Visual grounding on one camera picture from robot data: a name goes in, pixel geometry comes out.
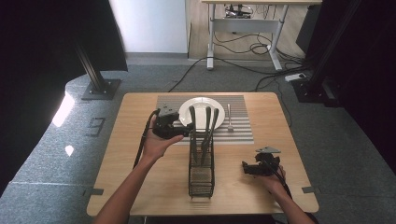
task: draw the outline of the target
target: human hand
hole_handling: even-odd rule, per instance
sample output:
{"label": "human hand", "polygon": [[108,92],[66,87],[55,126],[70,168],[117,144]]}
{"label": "human hand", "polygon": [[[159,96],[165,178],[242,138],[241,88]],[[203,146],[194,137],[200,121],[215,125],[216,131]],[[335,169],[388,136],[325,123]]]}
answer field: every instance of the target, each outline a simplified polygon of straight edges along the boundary
{"label": "human hand", "polygon": [[[286,171],[283,170],[282,165],[279,165],[277,172],[286,180]],[[272,194],[287,193],[276,175],[254,175],[254,177]]]}
{"label": "human hand", "polygon": [[142,157],[142,159],[149,159],[151,161],[158,160],[160,157],[163,156],[168,147],[183,139],[183,135],[178,135],[171,139],[162,139],[161,137],[155,135],[152,132],[152,127],[154,127],[155,119],[156,116],[154,115],[150,121]]}

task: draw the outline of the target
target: power strip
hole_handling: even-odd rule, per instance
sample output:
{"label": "power strip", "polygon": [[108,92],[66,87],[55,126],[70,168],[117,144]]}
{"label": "power strip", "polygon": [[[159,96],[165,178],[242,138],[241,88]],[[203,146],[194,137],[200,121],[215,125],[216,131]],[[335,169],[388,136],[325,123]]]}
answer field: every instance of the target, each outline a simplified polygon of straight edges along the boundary
{"label": "power strip", "polygon": [[295,75],[291,75],[291,76],[286,76],[285,80],[287,82],[290,82],[292,80],[296,80],[296,79],[301,79],[301,78],[305,78],[306,75],[304,75],[304,73],[299,73],[299,74],[295,74]]}

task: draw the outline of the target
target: knife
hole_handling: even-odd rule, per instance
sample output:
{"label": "knife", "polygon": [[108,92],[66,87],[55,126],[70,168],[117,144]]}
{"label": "knife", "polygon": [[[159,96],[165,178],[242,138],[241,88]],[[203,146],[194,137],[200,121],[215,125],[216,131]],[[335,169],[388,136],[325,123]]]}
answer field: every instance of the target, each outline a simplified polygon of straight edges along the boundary
{"label": "knife", "polygon": [[192,156],[194,157],[195,162],[197,162],[197,136],[196,136],[196,121],[195,121],[195,107],[191,105],[189,107],[192,121],[192,134],[191,134],[191,142],[190,142],[190,150],[192,152]]}
{"label": "knife", "polygon": [[204,156],[204,153],[207,151],[207,136],[209,135],[209,125],[210,125],[210,117],[212,115],[212,108],[210,106],[206,107],[206,126],[205,126],[205,135],[204,135],[204,141],[202,141],[201,144],[201,150],[202,150],[202,157]]}
{"label": "knife", "polygon": [[202,152],[201,165],[204,165],[205,163],[205,156],[207,153],[207,149],[209,148],[209,144],[210,144],[210,140],[212,139],[213,132],[215,131],[215,126],[216,126],[216,122],[218,121],[218,116],[219,116],[219,110],[215,108],[215,111],[213,112],[212,126],[210,127],[210,134],[208,135],[205,142],[206,144],[205,151]]}

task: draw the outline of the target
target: striped mat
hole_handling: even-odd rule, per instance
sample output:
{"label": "striped mat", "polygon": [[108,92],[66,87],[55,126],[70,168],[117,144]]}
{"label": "striped mat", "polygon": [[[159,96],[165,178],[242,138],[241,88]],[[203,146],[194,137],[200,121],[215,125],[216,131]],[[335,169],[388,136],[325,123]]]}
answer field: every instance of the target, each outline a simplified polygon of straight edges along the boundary
{"label": "striped mat", "polygon": [[[250,121],[248,119],[248,111],[245,105],[245,99],[243,95],[216,95],[216,96],[204,96],[204,95],[159,95],[157,100],[157,108],[167,105],[177,111],[184,104],[184,102],[195,97],[207,97],[216,100],[221,104],[225,111],[225,119],[222,124],[213,132],[213,138],[216,144],[221,145],[247,145],[254,144],[253,133],[250,127]],[[231,105],[232,114],[232,125],[233,132],[229,132],[228,121],[229,115],[227,112],[227,104]],[[174,122],[175,127],[183,126],[183,124],[177,120]],[[190,138],[185,137],[177,145],[188,145]]]}

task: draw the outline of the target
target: white wall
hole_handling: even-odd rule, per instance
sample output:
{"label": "white wall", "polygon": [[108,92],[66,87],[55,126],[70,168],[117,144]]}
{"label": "white wall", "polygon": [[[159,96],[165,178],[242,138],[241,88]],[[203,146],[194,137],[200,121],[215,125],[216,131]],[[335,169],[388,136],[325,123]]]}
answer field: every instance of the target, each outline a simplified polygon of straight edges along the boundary
{"label": "white wall", "polygon": [[125,52],[187,53],[189,1],[109,0]]}

